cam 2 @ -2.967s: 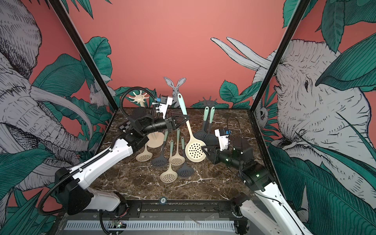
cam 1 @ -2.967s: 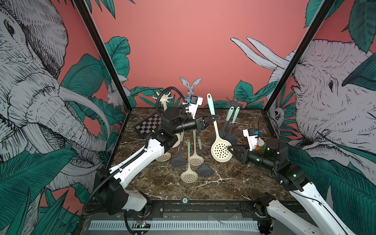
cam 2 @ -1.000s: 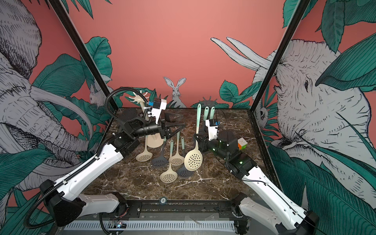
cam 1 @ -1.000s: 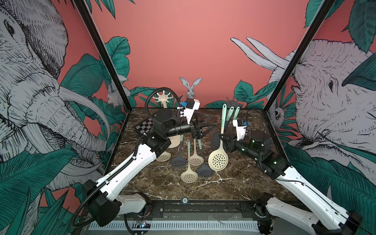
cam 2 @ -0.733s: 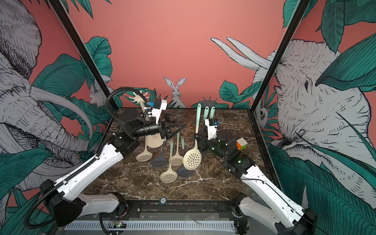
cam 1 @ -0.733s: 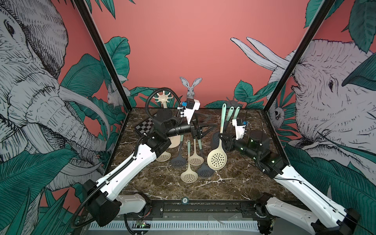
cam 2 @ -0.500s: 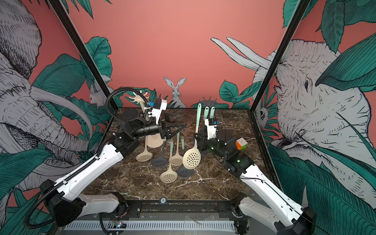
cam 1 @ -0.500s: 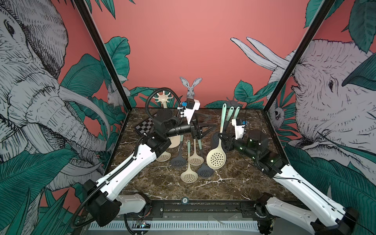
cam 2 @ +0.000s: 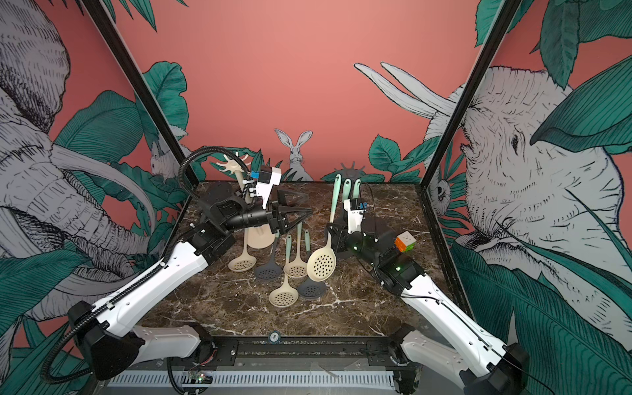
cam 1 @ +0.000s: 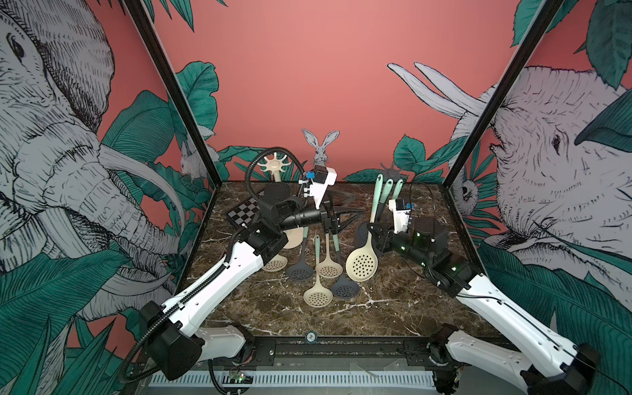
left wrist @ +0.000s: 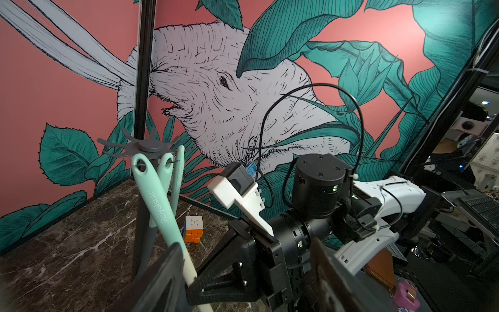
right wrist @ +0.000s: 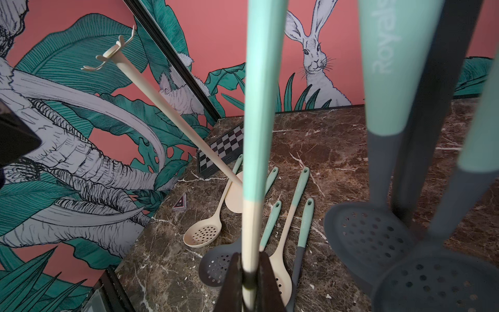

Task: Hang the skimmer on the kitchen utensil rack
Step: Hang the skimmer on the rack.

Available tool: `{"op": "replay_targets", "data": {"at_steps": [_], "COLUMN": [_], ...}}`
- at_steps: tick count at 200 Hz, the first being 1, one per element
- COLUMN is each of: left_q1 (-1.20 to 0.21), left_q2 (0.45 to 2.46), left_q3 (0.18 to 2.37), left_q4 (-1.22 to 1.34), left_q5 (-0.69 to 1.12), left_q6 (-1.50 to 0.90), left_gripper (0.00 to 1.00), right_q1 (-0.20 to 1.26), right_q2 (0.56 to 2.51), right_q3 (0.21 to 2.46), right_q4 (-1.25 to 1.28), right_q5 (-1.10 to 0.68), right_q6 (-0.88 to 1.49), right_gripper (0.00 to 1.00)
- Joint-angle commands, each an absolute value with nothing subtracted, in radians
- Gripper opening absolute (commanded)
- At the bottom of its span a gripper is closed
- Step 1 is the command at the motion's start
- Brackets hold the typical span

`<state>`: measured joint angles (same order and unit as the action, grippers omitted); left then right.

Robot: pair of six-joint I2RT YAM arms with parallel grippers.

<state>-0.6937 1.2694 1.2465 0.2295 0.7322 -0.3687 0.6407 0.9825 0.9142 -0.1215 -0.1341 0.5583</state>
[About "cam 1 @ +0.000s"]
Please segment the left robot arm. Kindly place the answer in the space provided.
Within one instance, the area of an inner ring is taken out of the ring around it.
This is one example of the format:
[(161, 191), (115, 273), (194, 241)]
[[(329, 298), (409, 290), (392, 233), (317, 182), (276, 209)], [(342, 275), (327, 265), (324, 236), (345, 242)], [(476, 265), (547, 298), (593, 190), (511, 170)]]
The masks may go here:
[(358, 210), (324, 201), (328, 187), (337, 180), (331, 167), (317, 164), (311, 171), (298, 166), (299, 191), (272, 182), (262, 193), (251, 185), (251, 175), (267, 156), (284, 154), (280, 161), (298, 164), (286, 148), (260, 151), (245, 171), (245, 187), (258, 204), (258, 214), (230, 237), (225, 256), (194, 284), (163, 304), (147, 303), (140, 311), (143, 335), (123, 360), (118, 371), (122, 384), (135, 383), (162, 372), (170, 380), (191, 370), (211, 348), (211, 338), (200, 327), (212, 311), (244, 280), (269, 263), (289, 242), (287, 230), (319, 224), (337, 233), (347, 226), (340, 217), (356, 218)]

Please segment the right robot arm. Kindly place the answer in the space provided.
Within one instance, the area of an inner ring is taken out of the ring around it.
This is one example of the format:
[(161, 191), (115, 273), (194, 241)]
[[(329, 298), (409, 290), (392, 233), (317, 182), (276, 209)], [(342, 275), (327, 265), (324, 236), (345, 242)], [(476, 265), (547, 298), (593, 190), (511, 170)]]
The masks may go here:
[(475, 366), (511, 383), (526, 394), (587, 394), (592, 389), (600, 353), (576, 345), (537, 321), (495, 286), (464, 256), (453, 253), (427, 232), (411, 232), (402, 221), (371, 224), (367, 240), (382, 253), (398, 253), (423, 269), (427, 279), (465, 304), (516, 348), (509, 350), (445, 326), (430, 345), (434, 363), (442, 358)]

